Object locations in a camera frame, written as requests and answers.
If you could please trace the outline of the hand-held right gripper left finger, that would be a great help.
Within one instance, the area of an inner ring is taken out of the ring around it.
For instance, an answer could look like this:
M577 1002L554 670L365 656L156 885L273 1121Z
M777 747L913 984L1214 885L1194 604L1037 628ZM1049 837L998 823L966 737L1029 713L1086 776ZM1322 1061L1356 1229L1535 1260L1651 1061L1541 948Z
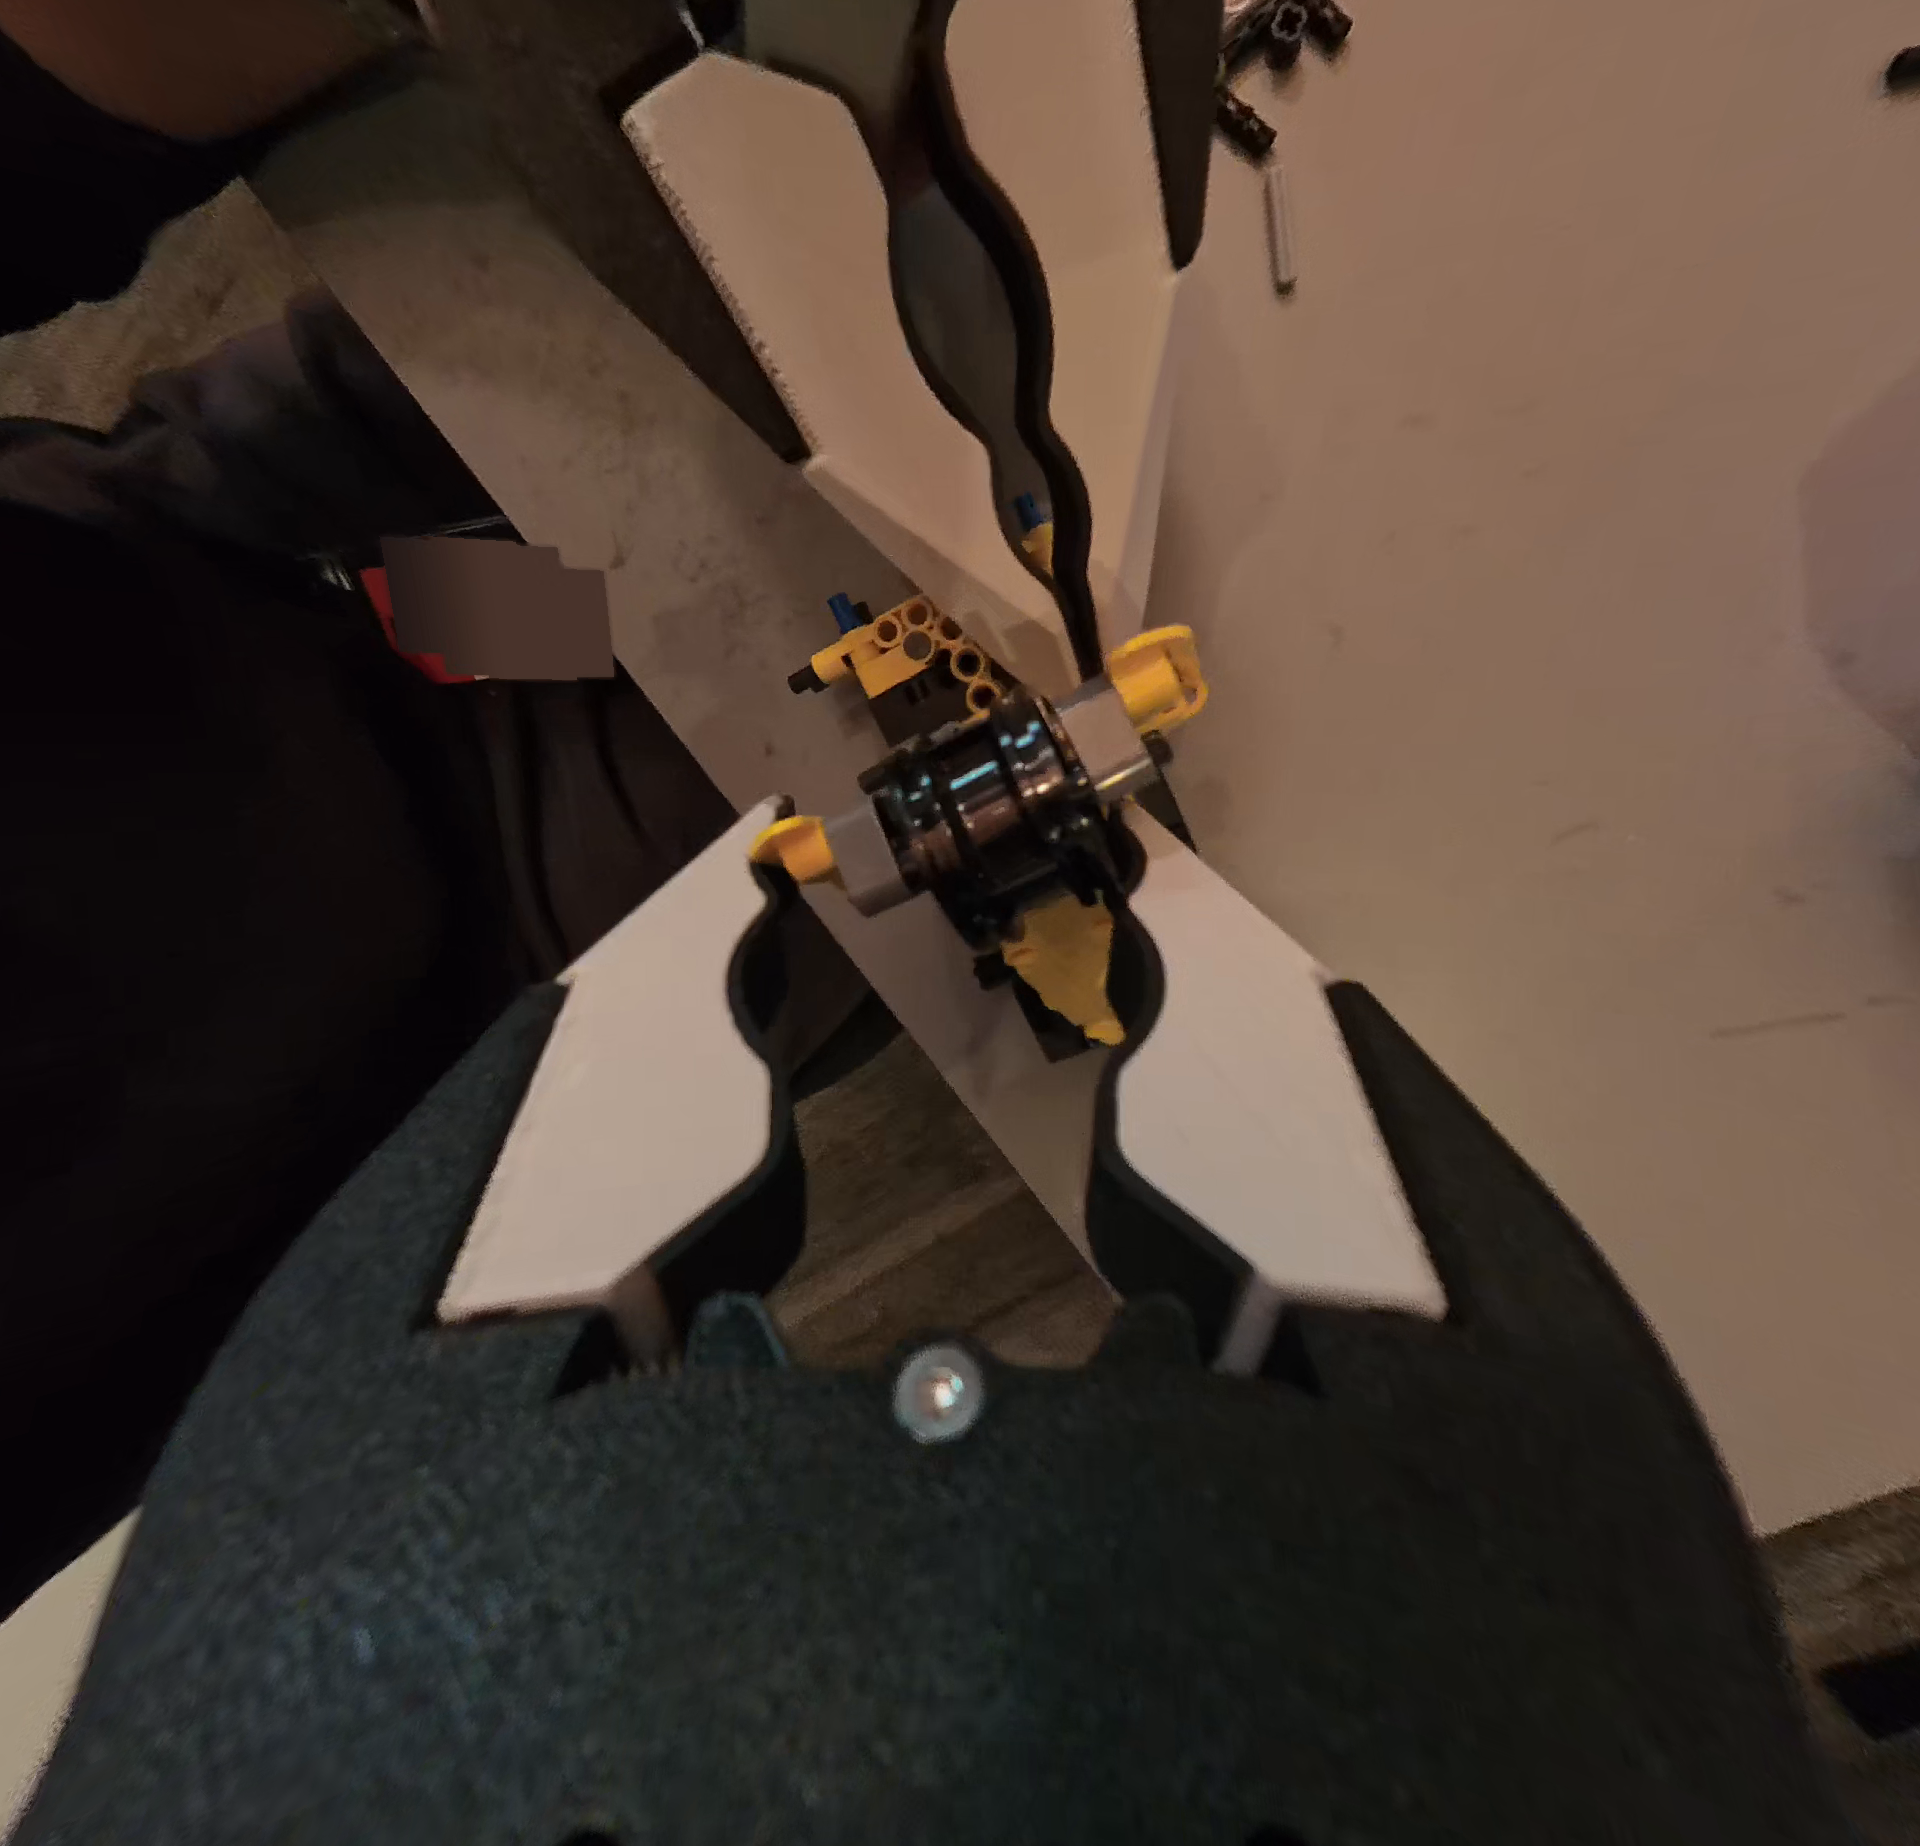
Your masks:
M559 1010L480 1188L437 1321L589 1307L634 1359L684 1352L700 1303L799 1260L807 1176L769 1021L789 876L749 805L559 974Z

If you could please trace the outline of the person's left forearm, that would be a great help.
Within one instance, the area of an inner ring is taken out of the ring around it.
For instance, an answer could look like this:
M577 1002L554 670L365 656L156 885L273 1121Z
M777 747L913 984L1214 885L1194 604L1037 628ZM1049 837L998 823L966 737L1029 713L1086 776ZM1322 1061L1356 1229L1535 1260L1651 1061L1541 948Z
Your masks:
M3 0L3 33L85 102L207 142L380 56L334 0Z

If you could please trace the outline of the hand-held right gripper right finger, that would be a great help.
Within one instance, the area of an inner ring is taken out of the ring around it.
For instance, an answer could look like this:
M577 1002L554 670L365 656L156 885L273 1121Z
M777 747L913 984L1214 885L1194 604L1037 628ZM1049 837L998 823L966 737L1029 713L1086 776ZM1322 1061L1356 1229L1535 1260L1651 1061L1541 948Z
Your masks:
M1333 1010L1329 969L1150 814L1114 912L1086 1234L1126 1297L1185 1307L1257 1377L1299 1307L1450 1318L1450 1294Z

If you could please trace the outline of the pile of loose toy pieces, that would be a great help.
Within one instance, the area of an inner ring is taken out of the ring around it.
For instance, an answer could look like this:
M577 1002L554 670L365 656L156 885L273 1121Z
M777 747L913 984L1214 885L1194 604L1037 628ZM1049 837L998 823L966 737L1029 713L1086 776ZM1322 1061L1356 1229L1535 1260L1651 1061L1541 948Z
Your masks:
M1220 43L1214 73L1214 119L1217 133L1243 163L1268 163L1278 133L1274 127L1241 97L1238 78L1257 56L1268 60L1274 78L1291 73L1306 44L1333 56L1354 33L1354 15L1337 0L1224 0L1220 2Z

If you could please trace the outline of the black toy wheel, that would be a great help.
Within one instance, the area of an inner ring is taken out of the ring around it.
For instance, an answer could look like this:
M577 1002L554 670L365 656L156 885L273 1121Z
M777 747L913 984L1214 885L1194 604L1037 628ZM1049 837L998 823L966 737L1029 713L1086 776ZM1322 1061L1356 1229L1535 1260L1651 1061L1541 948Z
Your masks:
M1120 850L1095 776L1037 696L913 737L859 776L910 900L937 900L975 952L1053 900L1105 902Z

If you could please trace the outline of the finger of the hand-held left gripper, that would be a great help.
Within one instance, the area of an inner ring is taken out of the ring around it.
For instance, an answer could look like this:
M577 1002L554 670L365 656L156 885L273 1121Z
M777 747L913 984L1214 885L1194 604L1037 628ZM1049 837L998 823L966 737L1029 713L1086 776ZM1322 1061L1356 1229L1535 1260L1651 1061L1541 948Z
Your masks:
M1053 589L998 526L982 440L913 359L854 110L709 48L621 131L796 420L812 491L1000 664L1076 670Z
M1090 499L1103 642L1126 642L1157 572L1184 285L1138 0L955 0L943 44L960 133L1049 285L1049 418Z

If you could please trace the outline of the yellow brick wheel assembly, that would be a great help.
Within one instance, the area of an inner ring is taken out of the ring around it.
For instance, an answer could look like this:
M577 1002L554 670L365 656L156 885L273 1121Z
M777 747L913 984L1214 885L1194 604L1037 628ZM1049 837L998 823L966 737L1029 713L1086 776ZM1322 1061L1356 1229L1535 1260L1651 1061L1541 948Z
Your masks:
M988 952L971 944L977 984L1013 992L1053 1061L1126 1041L1126 1021L1108 1001L1108 965L1118 915L1147 871L1130 805L1147 801L1165 782L1168 734L1185 724L1207 700L1208 683L1185 625L1138 633L1108 653L1095 679L1053 700L1118 828L1120 888L1105 902L1053 900L1023 915L1022 937ZM835 818L789 814L772 823L759 834L749 859L791 885L830 885L861 915L910 902L866 795Z

